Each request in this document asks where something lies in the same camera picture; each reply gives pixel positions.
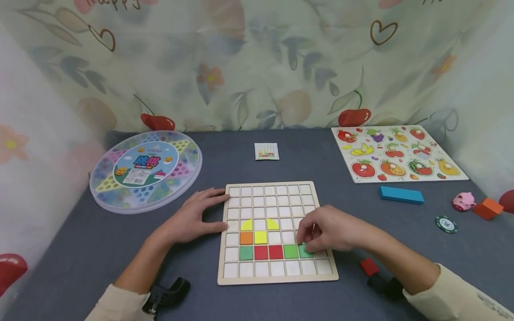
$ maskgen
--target sleeve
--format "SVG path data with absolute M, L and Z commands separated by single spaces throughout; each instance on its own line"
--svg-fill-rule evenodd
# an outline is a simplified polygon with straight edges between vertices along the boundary
M 142 310 L 149 297 L 109 285 L 86 321 L 154 321 Z
M 482 291 L 439 265 L 441 274 L 431 289 L 416 295 L 403 290 L 419 312 L 432 321 L 514 320 L 512 312 Z

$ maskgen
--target orange wooden block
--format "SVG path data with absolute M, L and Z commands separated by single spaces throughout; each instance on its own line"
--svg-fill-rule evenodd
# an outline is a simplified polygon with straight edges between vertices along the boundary
M 491 220 L 503 212 L 503 206 L 489 197 L 473 208 L 473 212 L 486 220 Z
M 253 233 L 252 232 L 241 232 L 239 234 L 239 243 L 241 245 L 252 245 L 253 244 Z

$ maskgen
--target green tile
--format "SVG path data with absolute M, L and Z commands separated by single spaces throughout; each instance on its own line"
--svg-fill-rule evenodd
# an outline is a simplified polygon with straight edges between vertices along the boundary
M 253 247 L 240 247 L 239 260 L 248 261 L 253 260 Z
M 301 258 L 309 258 L 309 257 L 314 257 L 314 254 L 313 253 L 309 253 L 305 250 L 305 247 L 306 245 L 305 244 L 301 244 L 300 246 L 298 246 L 298 248 L 300 249 L 300 257 Z
M 298 258 L 298 246 L 284 245 L 284 257 L 286 259 Z

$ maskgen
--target orange tile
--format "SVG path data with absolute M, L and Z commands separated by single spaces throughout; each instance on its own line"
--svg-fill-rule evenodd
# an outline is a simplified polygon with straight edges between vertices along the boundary
M 241 232 L 239 234 L 239 243 L 241 245 L 253 244 L 253 233 L 252 232 Z

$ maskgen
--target fruit puzzle board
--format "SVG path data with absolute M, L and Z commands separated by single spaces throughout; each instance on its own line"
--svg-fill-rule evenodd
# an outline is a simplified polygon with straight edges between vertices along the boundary
M 355 183 L 469 179 L 419 125 L 336 127 L 332 133 Z
M 226 193 L 218 285 L 339 279 L 331 250 L 296 243 L 300 221 L 319 207 L 313 182 L 229 184 Z

